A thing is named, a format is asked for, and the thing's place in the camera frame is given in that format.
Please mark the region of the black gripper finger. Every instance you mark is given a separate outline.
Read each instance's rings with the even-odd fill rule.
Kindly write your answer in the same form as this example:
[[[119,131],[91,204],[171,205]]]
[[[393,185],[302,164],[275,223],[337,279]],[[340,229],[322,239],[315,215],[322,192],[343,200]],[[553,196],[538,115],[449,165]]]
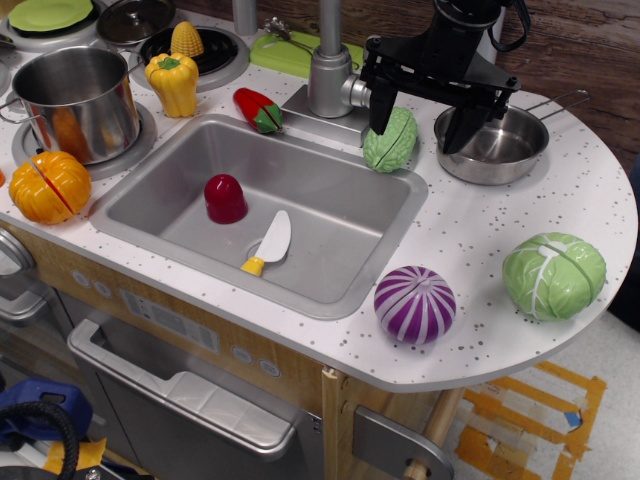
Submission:
[[[369,126],[377,135],[382,135],[394,108],[397,89],[385,79],[378,79],[370,88]]]
[[[443,152],[459,152],[484,124],[491,120],[493,113],[493,106],[454,107],[444,133]]]

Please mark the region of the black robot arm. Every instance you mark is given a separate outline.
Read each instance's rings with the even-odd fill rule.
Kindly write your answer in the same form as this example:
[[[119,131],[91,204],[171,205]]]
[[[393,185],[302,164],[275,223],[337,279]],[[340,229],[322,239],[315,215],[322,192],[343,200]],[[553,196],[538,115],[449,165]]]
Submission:
[[[508,44],[493,26],[504,8],[514,7],[523,34]],[[484,125],[501,119],[519,79],[478,52],[483,36],[493,48],[510,52],[522,46],[531,28],[523,1],[436,1],[429,28],[413,37],[370,38],[360,79],[370,90],[369,127],[385,132],[396,96],[403,92],[454,108],[442,150],[459,152]]]

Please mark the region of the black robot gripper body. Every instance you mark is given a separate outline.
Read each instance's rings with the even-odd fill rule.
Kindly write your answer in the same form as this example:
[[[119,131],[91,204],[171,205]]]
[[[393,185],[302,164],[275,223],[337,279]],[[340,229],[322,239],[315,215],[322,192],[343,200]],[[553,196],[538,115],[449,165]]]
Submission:
[[[436,8],[427,30],[411,37],[370,37],[360,79],[370,89],[385,79],[399,92],[451,106],[493,106],[502,114],[520,80],[478,53],[487,36],[508,52],[516,40],[500,43],[493,33],[500,8]]]

